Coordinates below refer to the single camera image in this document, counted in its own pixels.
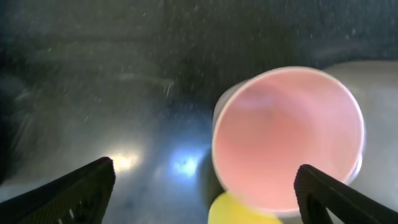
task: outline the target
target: black object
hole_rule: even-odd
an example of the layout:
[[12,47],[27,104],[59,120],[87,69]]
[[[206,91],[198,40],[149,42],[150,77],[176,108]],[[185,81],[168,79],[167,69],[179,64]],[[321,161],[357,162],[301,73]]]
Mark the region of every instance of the black object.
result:
[[294,189],[304,224],[332,224],[328,208],[345,224],[396,224],[398,213],[324,172],[302,165]]
[[1,223],[101,223],[113,189],[112,160],[102,157],[0,203]]

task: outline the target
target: pink cup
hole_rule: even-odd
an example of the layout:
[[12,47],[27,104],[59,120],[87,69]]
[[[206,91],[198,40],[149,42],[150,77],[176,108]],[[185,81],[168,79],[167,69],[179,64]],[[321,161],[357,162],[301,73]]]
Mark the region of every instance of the pink cup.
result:
[[297,214],[293,188],[310,164],[347,183],[357,174],[364,121],[349,90],[305,67],[268,71],[227,91],[213,122],[213,163],[226,190],[256,210]]

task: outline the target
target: dark surface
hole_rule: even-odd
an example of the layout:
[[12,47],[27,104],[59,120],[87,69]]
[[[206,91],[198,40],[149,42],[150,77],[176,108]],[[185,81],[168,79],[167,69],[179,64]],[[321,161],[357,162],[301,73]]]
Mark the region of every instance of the dark surface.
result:
[[1,199],[123,157],[105,223],[205,223],[220,186],[202,160],[222,92],[276,67],[396,59],[397,7],[2,0],[0,159],[11,162],[0,164],[12,190]]

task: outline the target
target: gray surface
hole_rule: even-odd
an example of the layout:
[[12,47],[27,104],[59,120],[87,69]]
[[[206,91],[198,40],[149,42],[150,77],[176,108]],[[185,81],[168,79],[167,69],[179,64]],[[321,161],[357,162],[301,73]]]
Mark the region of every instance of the gray surface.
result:
[[[0,199],[123,156],[130,169],[117,174],[104,223],[206,223],[222,191],[209,156],[222,92],[276,67],[397,59],[397,4],[3,0],[0,143],[10,155],[0,156]],[[397,74],[358,71],[332,72],[366,118],[353,186],[397,209]]]

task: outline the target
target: yellow object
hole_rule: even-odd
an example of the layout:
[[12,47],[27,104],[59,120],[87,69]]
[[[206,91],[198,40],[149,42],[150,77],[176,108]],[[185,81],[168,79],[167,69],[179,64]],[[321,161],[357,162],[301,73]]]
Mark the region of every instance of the yellow object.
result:
[[282,224],[272,215],[263,215],[248,209],[227,193],[213,202],[208,224]]

